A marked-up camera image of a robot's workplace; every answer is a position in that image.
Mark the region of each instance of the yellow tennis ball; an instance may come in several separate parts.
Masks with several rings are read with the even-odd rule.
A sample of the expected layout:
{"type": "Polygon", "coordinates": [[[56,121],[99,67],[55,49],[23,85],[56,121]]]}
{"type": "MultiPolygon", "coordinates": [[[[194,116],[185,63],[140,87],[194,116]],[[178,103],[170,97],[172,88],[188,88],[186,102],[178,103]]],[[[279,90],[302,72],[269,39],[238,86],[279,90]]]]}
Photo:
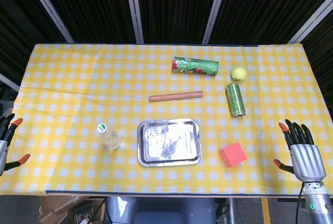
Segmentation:
{"type": "Polygon", "coordinates": [[[231,72],[231,77],[235,80],[235,81],[242,81],[245,79],[246,77],[246,69],[242,68],[242,67],[236,67],[232,70],[231,72]]]}

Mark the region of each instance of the silver tray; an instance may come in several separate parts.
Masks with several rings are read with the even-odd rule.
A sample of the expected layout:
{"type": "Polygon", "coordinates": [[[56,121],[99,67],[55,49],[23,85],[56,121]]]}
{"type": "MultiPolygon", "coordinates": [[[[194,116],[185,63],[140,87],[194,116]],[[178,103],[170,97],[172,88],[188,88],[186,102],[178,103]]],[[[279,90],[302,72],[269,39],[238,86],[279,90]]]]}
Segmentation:
{"type": "Polygon", "coordinates": [[[137,157],[145,167],[196,164],[199,126],[192,119],[143,121],[137,128],[137,157]]]}

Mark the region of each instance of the table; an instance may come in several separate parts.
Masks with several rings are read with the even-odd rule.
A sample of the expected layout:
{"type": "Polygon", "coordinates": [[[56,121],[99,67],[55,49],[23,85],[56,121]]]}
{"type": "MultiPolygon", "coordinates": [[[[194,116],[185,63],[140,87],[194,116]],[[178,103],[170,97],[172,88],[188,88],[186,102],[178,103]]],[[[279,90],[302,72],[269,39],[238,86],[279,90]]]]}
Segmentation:
{"type": "Polygon", "coordinates": [[[22,167],[0,178],[4,194],[296,195],[301,183],[278,170],[291,164],[278,122],[306,124],[319,146],[333,192],[332,121],[301,44],[261,46],[38,44],[14,105],[24,122],[8,160],[22,167]],[[172,73],[174,56],[217,60],[216,77],[172,73]],[[243,66],[247,114],[232,118],[225,87],[243,66]],[[149,95],[200,91],[203,98],[148,102],[149,95]],[[199,123],[197,165],[145,168],[137,161],[136,129],[144,120],[192,118],[199,123]],[[120,132],[108,151],[96,126],[120,132]],[[226,168],[218,150],[235,142],[248,160],[226,168]]]}

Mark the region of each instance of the green can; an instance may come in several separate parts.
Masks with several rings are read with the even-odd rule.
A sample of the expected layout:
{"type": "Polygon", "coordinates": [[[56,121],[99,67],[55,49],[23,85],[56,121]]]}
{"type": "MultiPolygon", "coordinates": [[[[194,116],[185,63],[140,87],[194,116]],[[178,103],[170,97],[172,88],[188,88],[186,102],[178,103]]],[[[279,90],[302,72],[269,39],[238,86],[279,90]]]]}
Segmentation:
{"type": "Polygon", "coordinates": [[[211,76],[216,76],[218,70],[218,61],[175,56],[172,63],[172,71],[174,72],[209,74],[211,76]]]}
{"type": "Polygon", "coordinates": [[[241,98],[240,88],[237,83],[230,83],[225,88],[228,97],[228,105],[230,114],[233,117],[240,117],[245,115],[245,106],[241,98]]]}

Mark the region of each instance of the water bottle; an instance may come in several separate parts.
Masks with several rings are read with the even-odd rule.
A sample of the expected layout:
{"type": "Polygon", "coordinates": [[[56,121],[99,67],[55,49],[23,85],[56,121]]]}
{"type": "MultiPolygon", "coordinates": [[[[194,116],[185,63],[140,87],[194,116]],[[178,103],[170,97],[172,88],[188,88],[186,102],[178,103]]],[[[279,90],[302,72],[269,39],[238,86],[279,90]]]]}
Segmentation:
{"type": "Polygon", "coordinates": [[[110,129],[105,123],[100,123],[97,126],[97,132],[102,139],[104,145],[111,150],[115,150],[120,146],[120,136],[112,129],[110,129]]]}

